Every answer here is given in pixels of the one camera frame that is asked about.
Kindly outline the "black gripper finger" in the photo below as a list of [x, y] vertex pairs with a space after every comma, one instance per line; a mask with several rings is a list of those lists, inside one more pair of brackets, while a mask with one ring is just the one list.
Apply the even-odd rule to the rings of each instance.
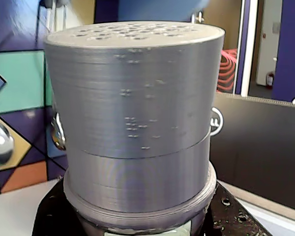
[[85, 236], [76, 211], [65, 197], [63, 180], [41, 200], [33, 226], [34, 236]]
[[208, 207], [200, 236], [271, 236], [263, 225], [221, 184]]

